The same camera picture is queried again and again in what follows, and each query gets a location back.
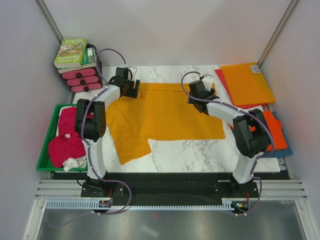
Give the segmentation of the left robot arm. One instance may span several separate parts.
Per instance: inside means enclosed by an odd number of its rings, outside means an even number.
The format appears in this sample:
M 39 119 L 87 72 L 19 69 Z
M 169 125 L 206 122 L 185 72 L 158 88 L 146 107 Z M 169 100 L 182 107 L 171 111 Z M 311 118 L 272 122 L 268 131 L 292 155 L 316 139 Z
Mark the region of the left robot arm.
M 87 175 L 97 180 L 92 191 L 99 197 L 106 196 L 110 185 L 103 178 L 107 169 L 103 158 L 102 138 L 107 129 L 106 110 L 108 106 L 121 97 L 136 99 L 140 80 L 136 79 L 137 68 L 129 66 L 116 68 L 115 76 L 107 86 L 92 99 L 79 99 L 76 103 L 74 130 L 78 133 L 87 157 Z

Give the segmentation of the yellow t shirt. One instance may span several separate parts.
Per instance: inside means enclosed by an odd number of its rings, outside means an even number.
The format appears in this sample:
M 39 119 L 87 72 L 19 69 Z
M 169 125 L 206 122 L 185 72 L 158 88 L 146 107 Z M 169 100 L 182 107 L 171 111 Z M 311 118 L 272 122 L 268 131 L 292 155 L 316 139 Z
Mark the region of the yellow t shirt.
M 222 140 L 222 120 L 188 104 L 189 86 L 141 83 L 137 98 L 122 96 L 106 109 L 106 122 L 121 165 L 151 153 L 148 140 Z

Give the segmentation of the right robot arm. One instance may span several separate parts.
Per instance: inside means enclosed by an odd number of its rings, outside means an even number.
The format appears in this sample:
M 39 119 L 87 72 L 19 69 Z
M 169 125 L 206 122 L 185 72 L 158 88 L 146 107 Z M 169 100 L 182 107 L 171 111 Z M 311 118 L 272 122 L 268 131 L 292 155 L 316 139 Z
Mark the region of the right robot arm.
M 215 89 L 207 90 L 202 80 L 188 84 L 187 102 L 201 113 L 216 117 L 233 127 L 236 147 L 239 151 L 236 167 L 232 173 L 235 181 L 229 191 L 235 197 L 247 191 L 246 183 L 253 178 L 256 161 L 272 143 L 271 132 L 263 111 L 238 108 L 223 102 L 215 95 Z

